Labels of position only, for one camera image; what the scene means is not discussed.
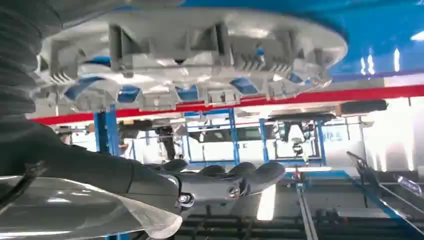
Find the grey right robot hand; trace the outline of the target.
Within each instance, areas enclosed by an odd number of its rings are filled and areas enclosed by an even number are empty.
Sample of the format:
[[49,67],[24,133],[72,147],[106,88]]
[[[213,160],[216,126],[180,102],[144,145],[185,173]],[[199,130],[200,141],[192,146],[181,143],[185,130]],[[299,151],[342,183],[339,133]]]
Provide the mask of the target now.
[[260,167],[241,163],[229,172],[209,166],[198,173],[184,172],[184,161],[162,166],[88,151],[63,143],[48,126],[27,120],[0,121],[0,174],[66,179],[163,210],[176,212],[207,204],[226,204],[255,195],[285,175],[275,162]]

